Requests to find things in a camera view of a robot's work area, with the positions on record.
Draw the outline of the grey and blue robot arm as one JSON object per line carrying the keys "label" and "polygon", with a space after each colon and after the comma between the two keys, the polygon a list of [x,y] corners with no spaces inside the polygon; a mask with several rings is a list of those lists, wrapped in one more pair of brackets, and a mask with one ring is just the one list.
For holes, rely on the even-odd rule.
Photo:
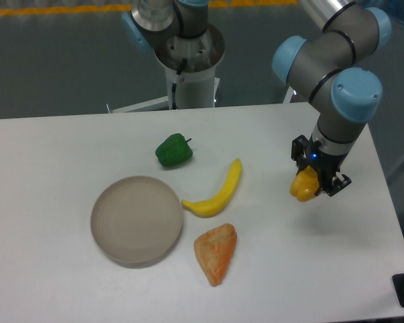
{"label": "grey and blue robot arm", "polygon": [[[301,1],[300,7],[322,34],[283,41],[271,68],[319,113],[311,136],[292,142],[298,171],[290,193],[304,202],[349,185],[341,164],[382,98],[377,76],[356,63],[383,47],[392,27],[383,10],[355,1]],[[214,73],[225,46],[208,22],[206,1],[134,1],[122,21],[134,45],[154,51],[163,66],[171,109],[213,107]]]}

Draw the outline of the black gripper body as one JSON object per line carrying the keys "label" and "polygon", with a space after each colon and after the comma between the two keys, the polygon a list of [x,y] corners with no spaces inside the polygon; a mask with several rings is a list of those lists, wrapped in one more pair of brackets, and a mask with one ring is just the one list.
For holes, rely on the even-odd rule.
{"label": "black gripper body", "polygon": [[325,173],[326,177],[333,177],[348,153],[349,143],[332,141],[322,135],[311,136],[306,139],[304,148],[304,169],[312,168]]}

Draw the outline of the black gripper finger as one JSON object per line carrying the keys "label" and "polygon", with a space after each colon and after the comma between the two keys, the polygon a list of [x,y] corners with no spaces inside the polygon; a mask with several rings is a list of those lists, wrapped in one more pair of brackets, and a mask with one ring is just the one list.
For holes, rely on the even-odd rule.
{"label": "black gripper finger", "polygon": [[296,163],[298,171],[302,171],[308,166],[306,159],[307,147],[308,139],[304,135],[300,135],[292,141],[291,159]]}
{"label": "black gripper finger", "polygon": [[336,195],[338,192],[342,191],[345,187],[351,184],[351,179],[342,174],[340,176],[326,177],[322,179],[320,187],[318,189],[318,194],[327,194],[329,197]]}

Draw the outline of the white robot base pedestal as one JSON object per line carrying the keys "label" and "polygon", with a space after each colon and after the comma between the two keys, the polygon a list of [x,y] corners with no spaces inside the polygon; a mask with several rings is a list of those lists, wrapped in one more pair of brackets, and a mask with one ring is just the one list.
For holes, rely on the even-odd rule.
{"label": "white robot base pedestal", "polygon": [[212,108],[220,79],[215,70],[225,53],[221,32],[212,24],[193,39],[175,36],[155,48],[164,68],[167,95],[111,110],[112,113]]}

